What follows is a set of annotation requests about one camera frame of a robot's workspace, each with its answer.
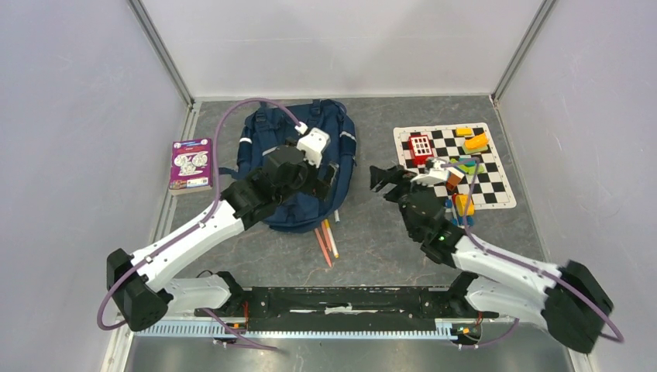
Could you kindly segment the navy blue student backpack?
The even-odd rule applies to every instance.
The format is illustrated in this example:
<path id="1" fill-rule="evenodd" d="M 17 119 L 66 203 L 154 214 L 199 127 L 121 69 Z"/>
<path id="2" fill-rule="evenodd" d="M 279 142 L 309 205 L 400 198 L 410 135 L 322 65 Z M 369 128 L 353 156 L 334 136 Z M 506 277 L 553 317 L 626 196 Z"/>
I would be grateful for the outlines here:
<path id="1" fill-rule="evenodd" d="M 310 164 L 296 146 L 302 135 L 293 118 L 328 135 L 319 165 Z M 253 196 L 259 203 L 241 214 L 245 229 L 262 222 L 285 233 L 306 233 L 320 226 L 345 201 L 356 166 L 356 131 L 346 107 L 331 99 L 286 109 L 260 107 L 245 119 L 239 138 L 238 187 L 230 202 Z"/>

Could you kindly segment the purple paperback book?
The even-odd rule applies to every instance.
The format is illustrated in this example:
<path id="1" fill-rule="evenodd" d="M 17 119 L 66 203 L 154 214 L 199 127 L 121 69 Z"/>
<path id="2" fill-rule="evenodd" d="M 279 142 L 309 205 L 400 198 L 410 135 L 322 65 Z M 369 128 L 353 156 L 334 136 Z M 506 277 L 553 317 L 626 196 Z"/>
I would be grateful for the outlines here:
<path id="1" fill-rule="evenodd" d="M 212 140 L 189 139 L 172 143 L 168 191 L 183 195 L 213 187 Z"/>

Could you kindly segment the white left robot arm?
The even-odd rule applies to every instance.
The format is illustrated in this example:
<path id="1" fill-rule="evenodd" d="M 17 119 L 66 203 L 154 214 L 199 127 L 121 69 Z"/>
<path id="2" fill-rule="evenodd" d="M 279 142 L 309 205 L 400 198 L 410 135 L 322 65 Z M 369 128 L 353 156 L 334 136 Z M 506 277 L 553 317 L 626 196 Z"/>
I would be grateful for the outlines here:
<path id="1" fill-rule="evenodd" d="M 160 321 L 179 298 L 166 289 L 175 275 L 212 247 L 246 231 L 297 194 L 326 199 L 339 170 L 322 163 L 315 150 L 283 145 L 268 153 L 260 167 L 233 181 L 197 217 L 169 236 L 134 253 L 123 249 L 106 259 L 107 294 L 132 331 Z"/>

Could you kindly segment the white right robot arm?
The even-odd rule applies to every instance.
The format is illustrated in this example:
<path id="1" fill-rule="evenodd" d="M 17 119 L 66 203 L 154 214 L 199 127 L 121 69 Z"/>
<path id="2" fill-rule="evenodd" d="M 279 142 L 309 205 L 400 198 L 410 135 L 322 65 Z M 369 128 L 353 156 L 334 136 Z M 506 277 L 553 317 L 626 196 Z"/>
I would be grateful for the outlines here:
<path id="1" fill-rule="evenodd" d="M 460 270 L 460 288 L 449 292 L 449 310 L 496 312 L 529 322 L 578 353 L 593 351 L 614 304 L 584 264 L 559 266 L 503 250 L 469 234 L 445 217 L 445 201 L 414 182 L 397 165 L 370 167 L 370 189 L 392 185 L 384 199 L 399 208 L 409 238 L 436 264 Z"/>

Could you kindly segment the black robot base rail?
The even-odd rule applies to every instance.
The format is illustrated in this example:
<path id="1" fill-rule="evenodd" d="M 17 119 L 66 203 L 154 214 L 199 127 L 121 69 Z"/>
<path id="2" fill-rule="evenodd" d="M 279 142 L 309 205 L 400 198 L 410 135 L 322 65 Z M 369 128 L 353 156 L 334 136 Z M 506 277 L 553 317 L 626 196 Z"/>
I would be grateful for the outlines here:
<path id="1" fill-rule="evenodd" d="M 445 286 L 252 287 L 214 313 L 249 331 L 430 331 L 437 319 L 496 319 Z"/>

